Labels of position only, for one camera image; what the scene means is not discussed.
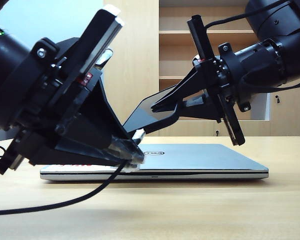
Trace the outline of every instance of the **screw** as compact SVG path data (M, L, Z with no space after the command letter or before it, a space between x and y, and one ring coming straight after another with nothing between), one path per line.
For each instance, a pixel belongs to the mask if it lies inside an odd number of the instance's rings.
M46 57L47 51L43 48L39 48L38 51L36 51L36 54L39 58L44 59Z

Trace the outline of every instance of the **cabinet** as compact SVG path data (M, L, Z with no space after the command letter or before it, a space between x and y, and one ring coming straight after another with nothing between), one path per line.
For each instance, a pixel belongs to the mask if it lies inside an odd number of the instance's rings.
M192 68L197 54L187 20L201 15L203 23L224 19L245 11L248 0L160 0L159 1L159 89L178 83ZM215 55L218 45L229 42L239 51L258 41L245 19L211 27L208 36ZM251 101L252 109L235 112L245 136L300 135L300 89L274 94L259 94ZM227 136L223 123L182 117L159 136Z
M192 15L201 15L208 24L243 13L247 2L105 0L105 4L121 9L120 17L125 22L111 44L114 56L104 77L108 100L119 120L123 123L142 99L176 84L191 70L197 54L187 26ZM258 41L245 19L214 26L208 35L216 55L218 45L224 42L238 51ZM300 135L300 89L258 95L251 104L252 111L246 113L236 108L245 136ZM261 114L256 112L259 109L263 109ZM217 130L219 136L228 135L223 123L184 117L152 135L215 136Z

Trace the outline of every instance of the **wooden shelf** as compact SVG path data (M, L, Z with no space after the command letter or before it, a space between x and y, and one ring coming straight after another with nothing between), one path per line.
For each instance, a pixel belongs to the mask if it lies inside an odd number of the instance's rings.
M178 84L185 76L159 76L159 90Z
M211 45L220 45L225 42L230 44L250 46L258 42L258 38L252 30L208 30ZM194 41L188 30L160 30L160 46L188 46Z
M159 0L160 7L238 7L248 0Z
M159 80L182 80L185 76L159 76Z

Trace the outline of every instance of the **dell logo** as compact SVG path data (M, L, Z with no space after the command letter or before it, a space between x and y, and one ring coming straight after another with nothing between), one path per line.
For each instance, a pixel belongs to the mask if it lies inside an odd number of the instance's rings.
M156 155L163 155L165 153L163 151L145 151L144 154L156 156Z

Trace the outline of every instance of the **wooden panel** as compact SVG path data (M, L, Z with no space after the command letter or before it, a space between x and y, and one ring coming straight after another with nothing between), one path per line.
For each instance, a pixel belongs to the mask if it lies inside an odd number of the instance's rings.
M247 3L248 0L159 0L160 7L233 7Z
M179 120L158 131L159 136L213 136L214 122L210 120Z
M242 132L245 136L269 136L271 122L266 120L240 120ZM224 122L213 120L179 120L175 124L159 130L159 136L229 136Z
M271 123L267 120L241 120L239 121L244 136L270 136ZM218 136L229 136L224 122L214 123L214 135L219 131Z
M159 29L160 30L188 30L187 21L193 15L201 15L203 23L210 22L242 14L242 7L160 7ZM214 30L250 30L247 20L241 19L222 25L213 26Z
M271 135L300 136L300 88L272 93L270 104Z
M218 46L225 42L241 46L250 46L258 42L253 30L208 30L211 45ZM193 45L194 40L187 30L159 31L160 46Z
M123 123L140 101L159 90L159 2L105 0L125 22L105 67L107 98Z

